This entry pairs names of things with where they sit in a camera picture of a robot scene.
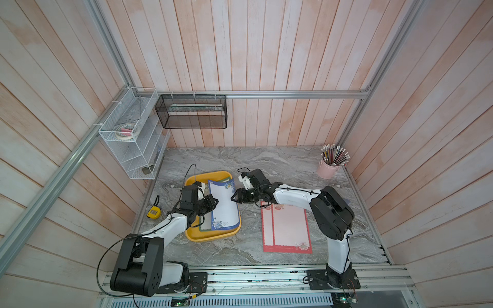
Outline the yellow plastic storage tray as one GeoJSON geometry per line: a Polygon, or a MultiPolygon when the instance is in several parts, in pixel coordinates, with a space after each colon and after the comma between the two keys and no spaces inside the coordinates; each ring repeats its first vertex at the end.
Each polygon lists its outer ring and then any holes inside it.
{"type": "Polygon", "coordinates": [[[187,238],[196,243],[214,241],[231,237],[241,228],[241,216],[238,205],[231,201],[235,190],[232,175],[227,171],[215,171],[189,177],[186,185],[195,182],[205,185],[205,194],[213,194],[219,204],[210,213],[197,216],[193,226],[186,231],[187,238]]]}

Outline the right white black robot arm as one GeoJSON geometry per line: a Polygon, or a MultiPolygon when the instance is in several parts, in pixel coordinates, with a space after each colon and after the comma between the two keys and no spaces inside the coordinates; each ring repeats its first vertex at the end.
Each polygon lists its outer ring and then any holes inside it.
{"type": "Polygon", "coordinates": [[[318,228],[327,238],[327,263],[324,271],[308,271],[307,282],[311,289],[342,290],[360,287],[350,261],[349,239],[353,234],[353,210],[332,187],[304,189],[281,182],[270,182],[260,169],[242,172],[231,200],[239,204],[292,205],[313,213],[318,228]]]}

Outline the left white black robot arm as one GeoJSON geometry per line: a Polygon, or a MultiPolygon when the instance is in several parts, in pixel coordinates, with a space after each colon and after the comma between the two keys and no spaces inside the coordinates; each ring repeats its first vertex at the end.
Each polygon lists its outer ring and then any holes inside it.
{"type": "Polygon", "coordinates": [[[111,290],[149,297],[163,291],[190,290],[188,265],[165,261],[164,248],[179,234],[197,227],[197,217],[216,208],[218,200],[204,190],[202,182],[183,187],[176,206],[161,223],[123,240],[110,279],[111,290]]]}

